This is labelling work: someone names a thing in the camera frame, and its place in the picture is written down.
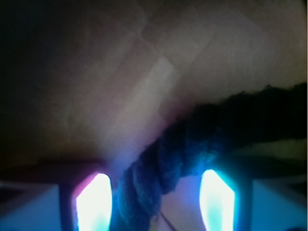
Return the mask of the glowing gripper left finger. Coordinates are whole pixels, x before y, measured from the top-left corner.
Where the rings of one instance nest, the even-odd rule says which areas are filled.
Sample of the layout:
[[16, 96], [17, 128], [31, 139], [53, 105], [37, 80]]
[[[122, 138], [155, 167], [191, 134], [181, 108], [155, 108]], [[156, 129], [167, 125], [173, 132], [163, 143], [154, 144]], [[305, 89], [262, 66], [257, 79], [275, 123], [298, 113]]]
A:
[[59, 178], [62, 231], [108, 231], [113, 196], [106, 172], [68, 172]]

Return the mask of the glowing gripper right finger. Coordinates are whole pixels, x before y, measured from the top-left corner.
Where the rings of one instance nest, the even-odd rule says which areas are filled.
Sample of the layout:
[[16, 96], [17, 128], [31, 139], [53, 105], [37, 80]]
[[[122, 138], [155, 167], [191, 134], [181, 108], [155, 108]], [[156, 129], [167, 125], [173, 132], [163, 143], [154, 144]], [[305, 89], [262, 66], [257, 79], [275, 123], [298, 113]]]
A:
[[200, 184], [200, 212], [207, 231], [249, 231], [252, 186], [235, 172], [206, 170]]

